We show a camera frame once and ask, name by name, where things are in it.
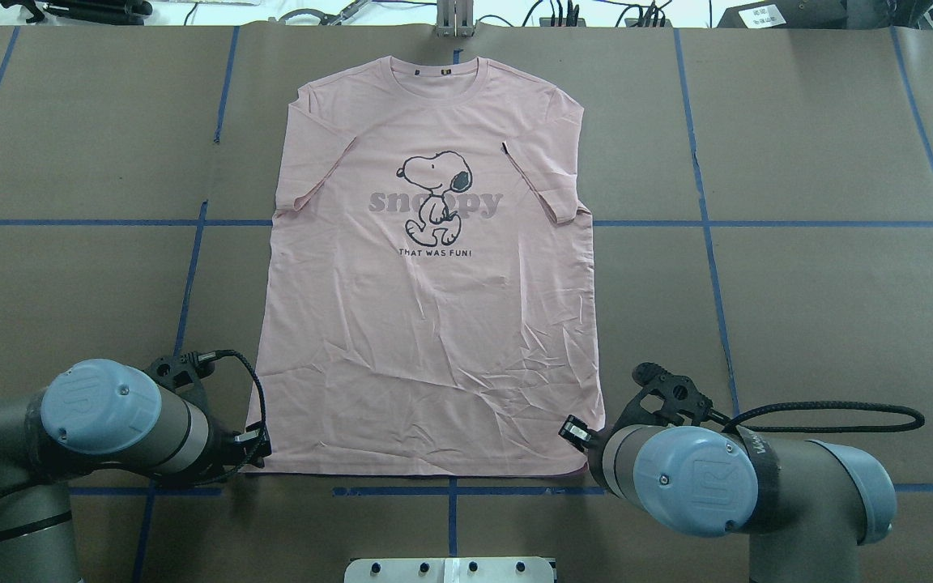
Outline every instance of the white bracket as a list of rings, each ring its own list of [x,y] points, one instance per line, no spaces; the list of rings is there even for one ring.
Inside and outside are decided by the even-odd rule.
[[[437,0],[438,36],[474,36],[474,0]]]
[[[556,583],[555,565],[542,557],[353,560],[344,583]]]

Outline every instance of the snoopy ear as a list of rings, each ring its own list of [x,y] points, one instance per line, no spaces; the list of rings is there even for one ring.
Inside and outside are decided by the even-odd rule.
[[[467,171],[460,172],[452,177],[452,192],[466,192],[473,184],[474,178]]]

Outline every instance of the crew neckline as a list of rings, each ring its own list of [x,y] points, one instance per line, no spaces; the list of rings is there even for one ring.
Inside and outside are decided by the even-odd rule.
[[[384,66],[384,76],[386,80],[388,80],[396,92],[401,93],[401,95],[406,96],[408,99],[417,100],[419,103],[436,104],[437,106],[441,106],[441,104],[459,104],[464,102],[464,100],[469,100],[474,95],[477,95],[477,92],[480,91],[481,87],[488,81],[488,59],[482,57],[474,57],[469,60],[469,62],[441,64],[440,66],[423,66],[423,64],[404,62],[399,58],[386,56],[381,59],[381,64]],[[402,85],[398,81],[398,78],[395,77],[396,71],[397,73],[404,74],[418,74],[423,77],[444,77],[446,74],[473,73],[474,80],[471,81],[470,87],[457,93],[455,96],[428,97],[419,95],[419,93],[415,93],[410,88]]]

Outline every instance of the light blue joint cap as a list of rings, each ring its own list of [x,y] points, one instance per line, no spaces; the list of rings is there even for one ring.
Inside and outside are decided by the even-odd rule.
[[[143,439],[160,417],[160,391],[140,370],[83,360],[49,384],[41,427],[75,453],[106,455]]]
[[[859,540],[859,545],[870,545],[888,536],[892,531],[892,520],[899,507],[895,495],[895,484],[888,470],[877,461],[876,457],[856,447],[826,443],[810,439],[819,444],[837,458],[845,467],[866,507],[866,535]]]
[[[743,447],[692,425],[652,436],[633,478],[644,509],[681,534],[729,534],[747,524],[758,502],[758,477]]]

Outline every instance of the snoopy graphic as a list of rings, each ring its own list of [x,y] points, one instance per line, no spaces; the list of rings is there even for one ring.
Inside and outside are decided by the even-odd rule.
[[[431,156],[414,155],[395,174],[429,192],[420,206],[420,220],[405,221],[407,235],[424,247],[437,247],[439,240],[442,245],[455,243],[462,221],[456,211],[449,211],[445,195],[466,192],[474,182],[463,156],[450,149]]]

